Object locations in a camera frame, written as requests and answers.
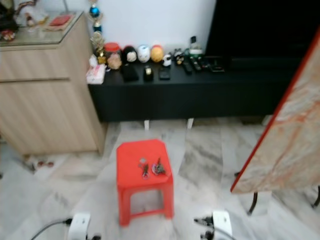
black television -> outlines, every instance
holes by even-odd
[[[296,69],[320,24],[320,0],[216,0],[205,55],[226,69]]]

light wood cabinet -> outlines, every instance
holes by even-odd
[[[59,44],[24,47],[0,48],[1,135],[22,155],[102,153],[106,131],[86,83],[92,50],[85,16]]]

orange ball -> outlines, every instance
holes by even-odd
[[[162,58],[164,57],[165,53],[160,45],[154,45],[151,49],[151,59],[155,63],[161,62]]]

cabinet drawer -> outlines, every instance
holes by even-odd
[[[21,154],[97,149],[67,80],[0,82],[0,132]]]
[[[2,51],[0,82],[67,78],[58,49]]]

black tv cabinet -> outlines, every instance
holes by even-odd
[[[160,64],[148,63],[154,80],[144,82],[145,64],[135,63],[138,81],[124,82],[106,72],[101,85],[88,85],[101,122],[188,119],[272,114],[294,70],[193,72],[171,66],[171,79],[159,80]]]

